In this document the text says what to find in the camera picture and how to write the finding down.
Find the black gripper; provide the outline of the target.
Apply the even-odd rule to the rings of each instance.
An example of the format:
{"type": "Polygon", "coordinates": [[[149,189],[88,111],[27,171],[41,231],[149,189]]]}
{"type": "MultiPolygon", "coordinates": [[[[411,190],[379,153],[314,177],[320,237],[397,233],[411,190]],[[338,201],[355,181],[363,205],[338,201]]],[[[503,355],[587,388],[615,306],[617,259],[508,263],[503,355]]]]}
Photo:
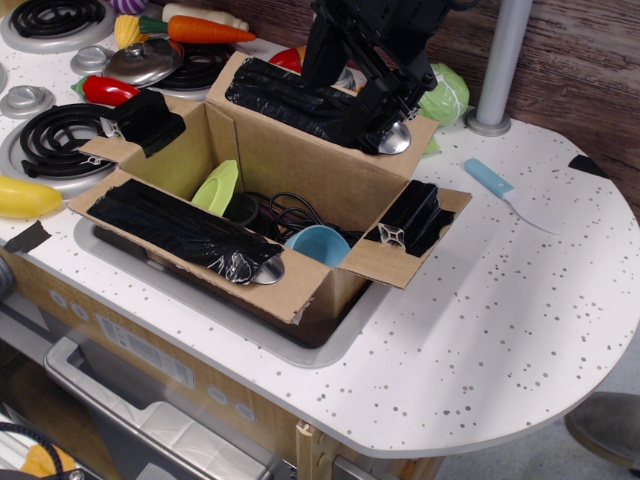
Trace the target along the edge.
{"type": "Polygon", "coordinates": [[[367,83],[341,124],[345,145],[384,150],[437,81],[426,44],[453,9],[451,1],[313,1],[301,78],[306,88],[336,83],[356,63],[367,83]]]}

